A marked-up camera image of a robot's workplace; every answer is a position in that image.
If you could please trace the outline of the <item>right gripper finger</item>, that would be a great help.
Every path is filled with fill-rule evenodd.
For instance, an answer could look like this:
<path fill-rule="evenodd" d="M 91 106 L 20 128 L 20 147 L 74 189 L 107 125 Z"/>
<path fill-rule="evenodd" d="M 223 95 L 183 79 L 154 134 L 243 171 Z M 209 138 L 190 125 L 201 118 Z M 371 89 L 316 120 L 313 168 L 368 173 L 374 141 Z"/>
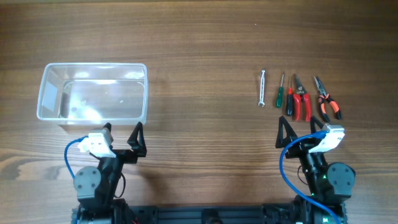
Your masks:
<path fill-rule="evenodd" d="M 296 135 L 295 131 L 293 130 L 289 122 L 286 120 L 284 116 L 281 116 L 279 118 L 275 147 L 277 149 L 283 148 L 297 138 L 298 136 Z"/>
<path fill-rule="evenodd" d="M 317 127 L 319 127 L 320 130 L 322 130 L 322 128 L 324 127 L 324 123 L 322 123 L 318 118 L 316 118 L 315 116 L 312 116 L 310 118 L 310 130 L 311 133 L 315 133 L 317 132 Z"/>

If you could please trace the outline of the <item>orange black needle-nose pliers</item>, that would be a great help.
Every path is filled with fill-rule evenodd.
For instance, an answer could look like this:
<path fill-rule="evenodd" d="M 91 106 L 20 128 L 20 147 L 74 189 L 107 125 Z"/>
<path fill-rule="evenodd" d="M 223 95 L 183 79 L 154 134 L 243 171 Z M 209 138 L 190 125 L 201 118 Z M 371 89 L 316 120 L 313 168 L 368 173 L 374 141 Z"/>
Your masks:
<path fill-rule="evenodd" d="M 333 109 L 336 119 L 342 119 L 341 110 L 336 101 L 328 94 L 323 86 L 323 83 L 318 76 L 314 76 L 315 84 L 317 86 L 319 96 L 318 96 L 318 108 L 322 118 L 329 123 L 330 119 L 326 113 L 325 103 L 327 102 Z"/>

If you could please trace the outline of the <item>red handled cutting pliers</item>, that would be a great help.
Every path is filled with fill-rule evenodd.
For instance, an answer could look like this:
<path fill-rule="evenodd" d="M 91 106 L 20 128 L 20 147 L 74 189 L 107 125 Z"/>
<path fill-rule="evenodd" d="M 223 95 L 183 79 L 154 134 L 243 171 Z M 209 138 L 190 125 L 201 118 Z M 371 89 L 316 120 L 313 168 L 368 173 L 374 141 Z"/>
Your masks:
<path fill-rule="evenodd" d="M 297 74 L 294 75 L 294 82 L 295 82 L 295 92 L 293 94 L 294 99 L 294 116 L 295 120 L 298 121 L 301 116 L 301 105 L 303 103 L 305 108 L 305 121 L 309 122 L 312 117 L 312 107 L 310 102 L 310 95 L 303 87 L 302 82 L 300 81 Z"/>

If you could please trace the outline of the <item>clear plastic container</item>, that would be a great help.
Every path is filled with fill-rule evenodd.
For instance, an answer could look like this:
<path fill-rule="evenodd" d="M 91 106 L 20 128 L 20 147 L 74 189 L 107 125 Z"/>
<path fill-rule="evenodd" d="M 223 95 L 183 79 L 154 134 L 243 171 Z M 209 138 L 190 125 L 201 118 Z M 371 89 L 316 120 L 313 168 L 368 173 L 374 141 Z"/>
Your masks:
<path fill-rule="evenodd" d="M 136 125 L 146 123 L 148 98 L 143 63 L 50 63 L 37 117 L 59 125 Z"/>

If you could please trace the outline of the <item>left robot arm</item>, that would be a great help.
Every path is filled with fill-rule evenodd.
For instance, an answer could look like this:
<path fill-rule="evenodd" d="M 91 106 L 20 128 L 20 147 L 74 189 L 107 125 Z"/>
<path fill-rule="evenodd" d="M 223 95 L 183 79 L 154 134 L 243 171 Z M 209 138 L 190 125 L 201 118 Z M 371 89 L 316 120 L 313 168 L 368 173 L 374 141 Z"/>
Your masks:
<path fill-rule="evenodd" d="M 72 223 L 139 223 L 138 216 L 121 195 L 116 195 L 120 180 L 125 181 L 123 166 L 146 157 L 143 125 L 136 124 L 127 140 L 129 149 L 114 149 L 111 124 L 95 129 L 77 140 L 81 152 L 98 160 L 98 165 L 81 168 L 73 176 L 79 206 L 72 211 Z"/>

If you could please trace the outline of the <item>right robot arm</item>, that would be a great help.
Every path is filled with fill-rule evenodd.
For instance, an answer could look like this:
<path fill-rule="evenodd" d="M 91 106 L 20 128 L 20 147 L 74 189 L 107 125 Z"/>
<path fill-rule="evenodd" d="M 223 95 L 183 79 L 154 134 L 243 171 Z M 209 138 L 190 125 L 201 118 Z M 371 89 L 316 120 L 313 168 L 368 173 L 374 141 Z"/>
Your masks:
<path fill-rule="evenodd" d="M 279 171 L 284 182 L 296 193 L 288 204 L 278 206 L 282 223 L 347 223 L 345 201 L 351 198 L 355 170 L 342 163 L 328 163 L 325 153 L 335 149 L 345 136 L 341 125 L 310 118 L 310 134 L 299 137 L 284 116 L 279 118 L 275 142 L 282 152 Z M 285 159 L 298 159 L 310 195 L 291 183 L 284 171 Z"/>

